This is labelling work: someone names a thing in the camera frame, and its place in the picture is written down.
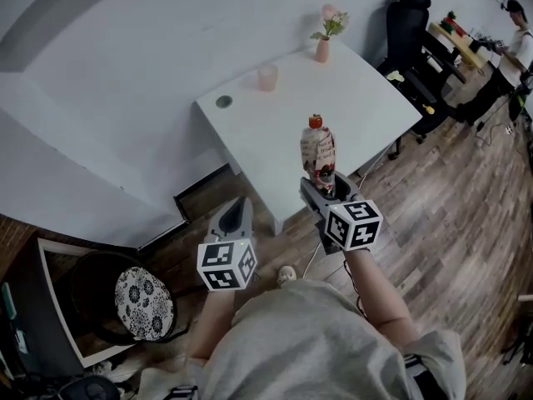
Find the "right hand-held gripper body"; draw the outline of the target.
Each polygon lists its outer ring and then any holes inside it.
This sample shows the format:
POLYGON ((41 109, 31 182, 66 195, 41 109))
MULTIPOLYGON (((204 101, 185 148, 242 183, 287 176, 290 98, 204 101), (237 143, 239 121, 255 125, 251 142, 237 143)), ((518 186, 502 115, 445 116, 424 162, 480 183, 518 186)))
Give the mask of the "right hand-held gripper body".
POLYGON ((383 223, 372 200, 342 202, 326 206, 323 232, 343 251, 369 248, 376 243, 383 223))

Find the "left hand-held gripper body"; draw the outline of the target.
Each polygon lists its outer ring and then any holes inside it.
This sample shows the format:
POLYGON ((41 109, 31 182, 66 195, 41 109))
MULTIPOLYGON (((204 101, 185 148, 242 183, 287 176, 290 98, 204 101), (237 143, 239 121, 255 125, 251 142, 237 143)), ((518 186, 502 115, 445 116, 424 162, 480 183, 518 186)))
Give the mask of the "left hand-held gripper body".
POLYGON ((211 292, 245 289, 257 268, 249 238, 202 243, 197 249, 197 272, 211 292))

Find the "plastic bottle with red cap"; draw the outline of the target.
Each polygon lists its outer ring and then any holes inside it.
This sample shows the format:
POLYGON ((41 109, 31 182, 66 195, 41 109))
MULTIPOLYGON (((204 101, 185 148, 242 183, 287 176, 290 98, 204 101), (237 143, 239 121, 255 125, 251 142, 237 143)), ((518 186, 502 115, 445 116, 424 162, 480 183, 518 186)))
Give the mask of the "plastic bottle with red cap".
POLYGON ((336 144, 331 130, 321 115, 308 118, 308 127, 301 133, 301 163, 311 183, 326 197, 335 190, 336 144))

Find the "person's right forearm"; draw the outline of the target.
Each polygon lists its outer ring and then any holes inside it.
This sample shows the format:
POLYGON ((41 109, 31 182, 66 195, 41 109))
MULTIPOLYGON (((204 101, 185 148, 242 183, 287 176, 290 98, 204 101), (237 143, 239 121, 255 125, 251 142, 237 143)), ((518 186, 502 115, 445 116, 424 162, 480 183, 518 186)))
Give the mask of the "person's right forearm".
POLYGON ((370 324, 399 349, 416 341, 419 333, 406 303, 371 253, 360 249, 344 256, 370 324))

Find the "person's beige shoe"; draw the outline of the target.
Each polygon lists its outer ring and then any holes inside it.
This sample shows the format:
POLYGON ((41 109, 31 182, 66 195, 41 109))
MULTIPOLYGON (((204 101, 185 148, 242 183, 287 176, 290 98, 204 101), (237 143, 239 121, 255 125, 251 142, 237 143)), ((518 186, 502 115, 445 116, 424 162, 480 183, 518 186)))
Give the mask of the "person's beige shoe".
POLYGON ((281 288, 284 284, 297 280, 297 274, 294 267, 284 265, 279 268, 277 273, 277 286, 281 288))

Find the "white table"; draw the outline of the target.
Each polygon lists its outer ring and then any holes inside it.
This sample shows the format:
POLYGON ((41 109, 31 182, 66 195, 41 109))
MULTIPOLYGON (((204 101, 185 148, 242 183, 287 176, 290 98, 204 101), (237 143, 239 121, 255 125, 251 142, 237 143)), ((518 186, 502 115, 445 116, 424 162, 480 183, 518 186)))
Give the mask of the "white table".
POLYGON ((326 63, 313 49, 286 55, 276 88, 262 92, 250 71, 197 99, 222 141, 235 173, 244 173, 278 235, 304 207, 300 140, 308 118, 322 116, 336 143, 336 169, 350 175, 390 147, 421 120, 420 113, 374 67, 344 43, 334 41, 326 63), (231 96, 220 109, 216 100, 231 96))

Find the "floral round cushion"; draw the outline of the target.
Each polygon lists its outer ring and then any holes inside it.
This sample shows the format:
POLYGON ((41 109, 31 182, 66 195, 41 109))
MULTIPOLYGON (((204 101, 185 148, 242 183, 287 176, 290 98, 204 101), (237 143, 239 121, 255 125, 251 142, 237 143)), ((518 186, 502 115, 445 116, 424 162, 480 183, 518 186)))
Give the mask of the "floral round cushion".
POLYGON ((114 293, 117 316, 135 338, 160 341, 173 330, 176 312, 170 291, 145 268, 123 271, 114 293))

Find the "person's grey shirt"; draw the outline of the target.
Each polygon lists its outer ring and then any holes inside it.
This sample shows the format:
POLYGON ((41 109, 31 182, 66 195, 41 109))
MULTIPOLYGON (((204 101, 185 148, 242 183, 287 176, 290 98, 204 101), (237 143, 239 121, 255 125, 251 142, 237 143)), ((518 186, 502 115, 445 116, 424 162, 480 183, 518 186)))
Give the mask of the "person's grey shirt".
POLYGON ((149 368, 138 400, 464 400, 458 335, 399 349, 331 285, 296 280, 247 302, 204 365, 149 368))

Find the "pink cup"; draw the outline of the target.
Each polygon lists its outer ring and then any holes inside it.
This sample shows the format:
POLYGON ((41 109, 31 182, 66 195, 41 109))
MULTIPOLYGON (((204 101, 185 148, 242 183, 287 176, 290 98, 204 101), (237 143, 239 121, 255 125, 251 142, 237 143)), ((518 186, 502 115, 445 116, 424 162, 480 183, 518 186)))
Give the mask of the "pink cup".
POLYGON ((257 68, 258 88, 263 92, 272 92, 276 88, 278 67, 274 64, 264 64, 257 68))

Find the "dark wicker chair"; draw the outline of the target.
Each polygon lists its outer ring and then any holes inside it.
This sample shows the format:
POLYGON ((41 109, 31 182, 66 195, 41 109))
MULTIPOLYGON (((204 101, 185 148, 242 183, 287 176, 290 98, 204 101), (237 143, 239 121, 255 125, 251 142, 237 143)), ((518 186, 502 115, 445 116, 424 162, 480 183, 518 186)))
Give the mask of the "dark wicker chair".
MULTIPOLYGON (((120 274, 130 267, 144 268, 127 255, 99 251, 83 256, 71 271, 71 297, 78 316, 97 337, 117 346, 149 342, 135 338, 117 316, 115 285, 120 274)), ((162 340, 150 343, 168 343, 185 333, 177 330, 175 302, 174 308, 173 330, 162 340)))

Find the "black office chair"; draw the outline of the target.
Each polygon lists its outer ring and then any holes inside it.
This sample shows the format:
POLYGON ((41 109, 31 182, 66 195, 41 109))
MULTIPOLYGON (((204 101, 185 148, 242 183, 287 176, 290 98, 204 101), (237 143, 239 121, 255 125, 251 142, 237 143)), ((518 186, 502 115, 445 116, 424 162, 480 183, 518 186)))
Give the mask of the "black office chair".
POLYGON ((387 55, 377 68, 421 114, 410 131, 422 144, 450 115, 444 100, 449 77, 466 83, 447 48, 427 30, 431 0, 395 0, 386 10, 387 55), (422 105, 436 113, 428 115, 422 105))

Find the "artificial flower sprig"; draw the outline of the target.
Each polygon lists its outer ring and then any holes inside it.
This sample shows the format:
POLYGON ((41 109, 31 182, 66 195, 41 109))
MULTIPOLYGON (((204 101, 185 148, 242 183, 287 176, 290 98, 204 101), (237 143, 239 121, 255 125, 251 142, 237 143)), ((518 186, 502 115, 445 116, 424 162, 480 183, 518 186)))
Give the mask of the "artificial flower sprig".
POLYGON ((314 32, 310 39, 329 40, 333 36, 340 35, 349 22, 347 12, 342 12, 331 4, 325 4, 321 10, 322 15, 322 32, 314 32))

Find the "light wooden desk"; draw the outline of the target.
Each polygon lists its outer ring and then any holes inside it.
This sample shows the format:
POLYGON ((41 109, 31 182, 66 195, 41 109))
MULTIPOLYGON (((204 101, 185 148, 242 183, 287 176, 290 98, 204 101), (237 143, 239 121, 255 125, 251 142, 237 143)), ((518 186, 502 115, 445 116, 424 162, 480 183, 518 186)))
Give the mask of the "light wooden desk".
POLYGON ((471 40, 468 37, 460 37, 456 32, 448 33, 435 22, 431 22, 428 29, 431 33, 448 40, 461 55, 462 61, 468 65, 482 69, 491 60, 491 57, 486 57, 485 51, 478 50, 477 52, 473 52, 470 48, 471 40))

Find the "green and red toy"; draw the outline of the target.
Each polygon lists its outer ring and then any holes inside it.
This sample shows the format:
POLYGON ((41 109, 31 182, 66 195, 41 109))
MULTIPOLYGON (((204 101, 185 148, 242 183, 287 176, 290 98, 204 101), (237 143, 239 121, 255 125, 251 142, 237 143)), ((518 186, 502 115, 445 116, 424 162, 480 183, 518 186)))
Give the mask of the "green and red toy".
POLYGON ((449 11, 447 15, 441 20, 440 26, 449 34, 456 33, 459 37, 465 37, 468 33, 456 22, 456 14, 454 11, 449 11))

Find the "dark desk with white frame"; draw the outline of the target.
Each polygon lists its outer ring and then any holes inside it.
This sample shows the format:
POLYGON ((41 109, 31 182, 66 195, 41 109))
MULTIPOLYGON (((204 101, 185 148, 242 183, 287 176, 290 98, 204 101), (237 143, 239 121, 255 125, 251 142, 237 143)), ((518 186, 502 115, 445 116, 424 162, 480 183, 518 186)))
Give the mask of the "dark desk with white frame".
POLYGON ((26 373, 78 375, 135 345, 104 342, 73 306, 71 271, 83 256, 99 251, 31 237, 7 270, 0 303, 15 356, 26 373))

